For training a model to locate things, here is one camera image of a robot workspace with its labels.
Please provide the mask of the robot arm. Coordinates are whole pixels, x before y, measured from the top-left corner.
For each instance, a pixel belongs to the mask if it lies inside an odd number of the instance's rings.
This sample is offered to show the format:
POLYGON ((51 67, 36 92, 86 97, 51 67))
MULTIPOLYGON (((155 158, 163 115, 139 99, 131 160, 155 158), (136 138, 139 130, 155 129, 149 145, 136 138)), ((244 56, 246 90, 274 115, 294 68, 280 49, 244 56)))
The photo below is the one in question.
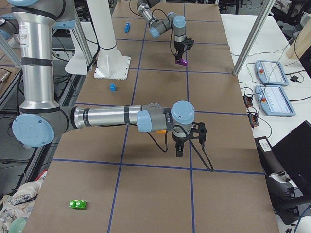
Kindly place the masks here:
MULTIPOLYGON (((7 0, 13 5, 13 17, 20 34, 21 67, 24 79, 24 102, 20 115, 13 121, 14 136, 29 147, 51 143, 65 132, 83 127, 134 125, 140 132, 172 131, 176 156, 182 157, 184 142, 193 139, 194 107, 178 101, 172 108, 157 103, 121 107, 81 108, 60 107, 54 99, 52 60, 52 27, 73 29, 76 25, 73 0, 7 0)), ((174 32, 175 62, 184 66, 183 53, 194 41, 186 36, 185 17, 174 12, 159 21, 151 8, 160 0, 138 0, 138 16, 147 23, 150 34, 157 38, 168 30, 174 32)), ((87 0, 98 39, 96 78, 126 79, 130 57, 117 49, 107 1, 87 0)))
POLYGON ((169 30, 172 31, 176 49, 176 52, 173 53, 175 63, 187 66, 188 61, 183 58, 183 54, 192 46, 193 41, 186 36, 186 19, 175 12, 164 13, 163 19, 156 18, 154 14, 156 9, 152 10, 151 8, 158 3, 158 0, 139 0, 137 2, 138 14, 148 23, 149 32, 153 38, 158 38, 169 30))

